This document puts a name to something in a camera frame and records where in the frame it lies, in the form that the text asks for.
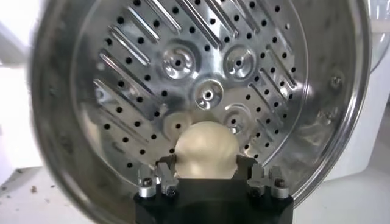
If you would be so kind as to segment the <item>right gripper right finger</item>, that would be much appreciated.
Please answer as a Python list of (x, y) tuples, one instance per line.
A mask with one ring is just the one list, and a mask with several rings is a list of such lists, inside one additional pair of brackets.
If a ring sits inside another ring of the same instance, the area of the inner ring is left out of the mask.
[(254, 158), (241, 155), (236, 157), (236, 164), (236, 179), (246, 182), (250, 195), (261, 197), (270, 194), (278, 200), (289, 197), (289, 185), (280, 166), (272, 166), (266, 173)]

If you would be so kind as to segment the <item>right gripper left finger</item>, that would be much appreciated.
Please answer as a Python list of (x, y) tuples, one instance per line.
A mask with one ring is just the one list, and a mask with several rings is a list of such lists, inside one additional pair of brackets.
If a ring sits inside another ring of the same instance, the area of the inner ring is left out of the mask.
[(176, 155), (161, 157), (152, 169), (147, 165), (141, 165), (138, 169), (138, 196), (152, 198), (158, 193), (167, 197), (174, 197), (179, 184), (175, 177)]

